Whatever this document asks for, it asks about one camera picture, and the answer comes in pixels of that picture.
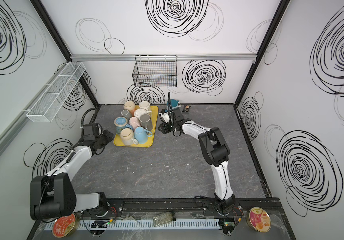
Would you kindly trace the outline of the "beige speckled mug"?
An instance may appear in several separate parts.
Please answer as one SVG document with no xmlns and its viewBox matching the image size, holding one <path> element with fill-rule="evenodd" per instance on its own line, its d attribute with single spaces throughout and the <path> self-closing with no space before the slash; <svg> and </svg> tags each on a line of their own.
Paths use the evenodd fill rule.
<svg viewBox="0 0 344 240">
<path fill-rule="evenodd" d="M 138 145 L 139 142 L 135 138 L 133 130 L 125 128 L 120 133 L 120 138 L 125 146 Z"/>
</svg>

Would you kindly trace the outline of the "pink mug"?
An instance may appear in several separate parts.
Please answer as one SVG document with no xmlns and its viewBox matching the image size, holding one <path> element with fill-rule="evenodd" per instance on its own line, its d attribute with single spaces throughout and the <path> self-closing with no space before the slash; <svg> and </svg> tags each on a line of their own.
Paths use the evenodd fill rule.
<svg viewBox="0 0 344 240">
<path fill-rule="evenodd" d="M 140 120 L 137 117 L 130 118 L 129 124 L 132 126 L 133 130 L 135 130 L 138 127 L 141 127 Z"/>
</svg>

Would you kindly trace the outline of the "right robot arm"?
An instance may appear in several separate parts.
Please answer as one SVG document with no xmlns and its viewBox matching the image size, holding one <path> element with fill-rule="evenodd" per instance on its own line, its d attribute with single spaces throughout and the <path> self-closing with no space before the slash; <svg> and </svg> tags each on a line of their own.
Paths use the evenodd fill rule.
<svg viewBox="0 0 344 240">
<path fill-rule="evenodd" d="M 222 215 L 232 211 L 236 198 L 228 172 L 230 148 L 217 127 L 207 128 L 186 119 L 180 109 L 162 109 L 159 112 L 162 123 L 158 130 L 163 134 L 179 132 L 198 140 L 205 161 L 211 166 L 215 181 L 215 209 Z"/>
</svg>

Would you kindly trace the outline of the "beige mug back left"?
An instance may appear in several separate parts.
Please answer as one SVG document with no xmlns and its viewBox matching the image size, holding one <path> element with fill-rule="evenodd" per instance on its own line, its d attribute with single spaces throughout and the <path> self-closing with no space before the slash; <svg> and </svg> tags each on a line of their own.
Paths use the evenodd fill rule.
<svg viewBox="0 0 344 240">
<path fill-rule="evenodd" d="M 124 109 L 128 110 L 131 113 L 131 115 L 133 116 L 134 112 L 136 110 L 136 104 L 132 101 L 126 101 L 124 103 Z"/>
</svg>

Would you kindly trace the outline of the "grey tall mug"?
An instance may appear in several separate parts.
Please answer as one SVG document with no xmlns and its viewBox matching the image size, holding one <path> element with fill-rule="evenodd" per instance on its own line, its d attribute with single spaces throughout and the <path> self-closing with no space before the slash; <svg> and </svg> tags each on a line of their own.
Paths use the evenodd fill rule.
<svg viewBox="0 0 344 240">
<path fill-rule="evenodd" d="M 139 118 L 141 126 L 148 130 L 152 131 L 153 130 L 153 123 L 152 123 L 152 117 L 149 114 L 143 114 Z"/>
</svg>

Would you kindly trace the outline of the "teal lidded white mug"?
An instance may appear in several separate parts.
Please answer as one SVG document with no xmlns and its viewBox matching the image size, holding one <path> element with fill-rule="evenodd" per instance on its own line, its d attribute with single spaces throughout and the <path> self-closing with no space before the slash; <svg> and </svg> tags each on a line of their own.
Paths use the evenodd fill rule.
<svg viewBox="0 0 344 240">
<path fill-rule="evenodd" d="M 181 103 L 178 100 L 171 99 L 167 102 L 167 108 L 175 110 L 181 107 Z"/>
</svg>

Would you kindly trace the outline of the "light blue mug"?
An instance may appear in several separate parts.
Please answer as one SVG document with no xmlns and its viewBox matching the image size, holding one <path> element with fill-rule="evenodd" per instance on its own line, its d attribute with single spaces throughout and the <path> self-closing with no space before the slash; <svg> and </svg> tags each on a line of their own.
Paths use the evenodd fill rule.
<svg viewBox="0 0 344 240">
<path fill-rule="evenodd" d="M 143 127 L 137 127 L 134 131 L 134 135 L 139 144 L 145 144 L 148 139 L 153 136 L 152 132 L 144 129 Z"/>
</svg>

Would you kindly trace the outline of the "yellow plastic tray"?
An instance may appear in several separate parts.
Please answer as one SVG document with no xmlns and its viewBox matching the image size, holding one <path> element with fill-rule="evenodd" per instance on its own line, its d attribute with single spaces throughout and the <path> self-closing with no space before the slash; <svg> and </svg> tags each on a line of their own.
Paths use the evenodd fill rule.
<svg viewBox="0 0 344 240">
<path fill-rule="evenodd" d="M 114 120 L 117 134 L 114 145 L 117 147 L 149 148 L 153 145 L 159 108 L 137 105 L 133 111 L 122 110 L 122 115 Z"/>
</svg>

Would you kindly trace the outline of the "blue butterfly mug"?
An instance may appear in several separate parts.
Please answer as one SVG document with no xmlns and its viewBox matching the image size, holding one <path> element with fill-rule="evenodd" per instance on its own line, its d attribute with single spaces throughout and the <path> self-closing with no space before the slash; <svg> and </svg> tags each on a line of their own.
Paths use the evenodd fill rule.
<svg viewBox="0 0 344 240">
<path fill-rule="evenodd" d="M 117 134 L 119 135 L 122 130 L 124 129 L 131 129 L 133 130 L 133 127 L 129 124 L 128 122 L 128 119 L 125 118 L 125 117 L 117 117 L 115 120 L 114 120 L 114 124 L 116 126 L 116 132 Z"/>
</svg>

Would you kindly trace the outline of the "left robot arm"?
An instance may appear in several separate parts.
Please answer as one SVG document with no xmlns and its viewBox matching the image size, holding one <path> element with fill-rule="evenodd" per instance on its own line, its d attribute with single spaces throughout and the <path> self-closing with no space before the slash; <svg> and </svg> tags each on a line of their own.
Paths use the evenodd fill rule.
<svg viewBox="0 0 344 240">
<path fill-rule="evenodd" d="M 103 217 L 109 203 L 103 192 L 76 194 L 72 179 L 98 150 L 114 139 L 114 134 L 97 123 L 82 127 L 81 138 L 58 166 L 30 183 L 30 217 L 36 221 L 67 217 L 73 213 L 91 211 Z"/>
</svg>

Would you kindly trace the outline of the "small dark snack packet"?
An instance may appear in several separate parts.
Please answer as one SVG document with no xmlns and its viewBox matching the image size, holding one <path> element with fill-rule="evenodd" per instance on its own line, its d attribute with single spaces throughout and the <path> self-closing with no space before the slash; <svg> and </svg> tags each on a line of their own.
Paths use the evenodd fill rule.
<svg viewBox="0 0 344 240">
<path fill-rule="evenodd" d="M 190 111 L 190 105 L 184 105 L 183 112 L 188 113 Z"/>
</svg>

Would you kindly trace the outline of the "clear plastic packet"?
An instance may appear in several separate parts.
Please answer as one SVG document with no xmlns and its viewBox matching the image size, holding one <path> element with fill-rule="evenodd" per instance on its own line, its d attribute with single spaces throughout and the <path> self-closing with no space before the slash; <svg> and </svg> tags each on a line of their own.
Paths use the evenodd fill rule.
<svg viewBox="0 0 344 240">
<path fill-rule="evenodd" d="M 153 217 L 153 226 L 158 227 L 176 221 L 174 211 L 157 214 Z"/>
</svg>

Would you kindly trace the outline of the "pink orange round tin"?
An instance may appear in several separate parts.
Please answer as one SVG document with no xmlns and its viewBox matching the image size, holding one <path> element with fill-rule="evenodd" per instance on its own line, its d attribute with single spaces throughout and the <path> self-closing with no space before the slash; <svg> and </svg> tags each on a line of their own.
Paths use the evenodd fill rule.
<svg viewBox="0 0 344 240">
<path fill-rule="evenodd" d="M 271 229 L 271 218 L 268 213 L 259 207 L 253 207 L 247 214 L 247 225 L 254 231 L 267 233 Z"/>
</svg>

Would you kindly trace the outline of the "red round tin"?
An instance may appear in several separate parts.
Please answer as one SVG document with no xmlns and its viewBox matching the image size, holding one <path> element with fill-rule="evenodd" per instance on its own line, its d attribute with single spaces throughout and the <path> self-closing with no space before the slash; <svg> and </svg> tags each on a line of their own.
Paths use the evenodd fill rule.
<svg viewBox="0 0 344 240">
<path fill-rule="evenodd" d="M 76 214 L 61 217 L 55 221 L 52 227 L 52 234 L 56 238 L 64 238 L 77 230 L 78 224 L 79 221 Z"/>
</svg>

